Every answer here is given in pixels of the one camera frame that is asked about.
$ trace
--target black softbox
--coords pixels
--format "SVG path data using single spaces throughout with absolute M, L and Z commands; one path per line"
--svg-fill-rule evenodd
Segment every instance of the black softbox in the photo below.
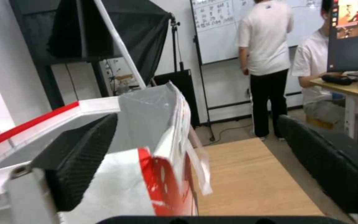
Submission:
M 115 28 L 146 84 L 153 78 L 171 14 L 148 0 L 103 0 Z M 118 47 L 93 0 L 62 0 L 54 19 L 48 51 L 55 57 L 108 58 Z

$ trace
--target wooden table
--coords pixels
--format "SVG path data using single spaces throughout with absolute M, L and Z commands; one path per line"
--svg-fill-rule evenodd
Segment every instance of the wooden table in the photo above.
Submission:
M 342 86 L 324 82 L 321 78 L 314 79 L 311 82 L 331 92 L 337 92 L 346 96 L 345 132 L 353 138 L 356 117 L 356 100 L 358 100 L 358 83 L 355 82 L 349 86 Z
M 197 191 L 200 215 L 324 216 L 259 139 L 206 150 L 213 194 Z

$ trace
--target black pants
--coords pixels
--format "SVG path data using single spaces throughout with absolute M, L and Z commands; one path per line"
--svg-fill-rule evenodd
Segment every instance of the black pants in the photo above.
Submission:
M 274 134 L 278 138 L 282 138 L 277 127 L 277 119 L 279 115 L 287 115 L 287 102 L 284 97 L 287 73 L 288 69 L 268 75 L 251 75 L 250 77 L 250 88 L 253 98 L 254 129 L 255 135 L 258 137 L 264 137 L 269 134 L 267 100 L 270 99 L 273 113 Z

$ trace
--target whiteboard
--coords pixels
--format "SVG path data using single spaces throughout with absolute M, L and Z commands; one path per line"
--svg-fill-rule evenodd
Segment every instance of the whiteboard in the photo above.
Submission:
M 288 34 L 290 47 L 303 43 L 323 25 L 321 0 L 282 0 L 294 12 L 294 29 Z M 238 57 L 237 28 L 253 8 L 254 0 L 191 0 L 201 63 Z

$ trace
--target red and white bag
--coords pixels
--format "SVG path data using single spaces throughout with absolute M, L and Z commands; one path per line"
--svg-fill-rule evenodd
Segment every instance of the red and white bag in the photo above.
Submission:
M 109 152 L 81 203 L 71 212 L 62 212 L 62 221 L 197 215 L 190 164 L 202 193 L 209 194 L 208 156 L 190 127 L 187 102 L 170 83 L 119 97 L 78 101 L 1 134 L 0 193 L 9 172 L 31 161 L 59 133 L 111 112 L 118 113 L 118 125 Z

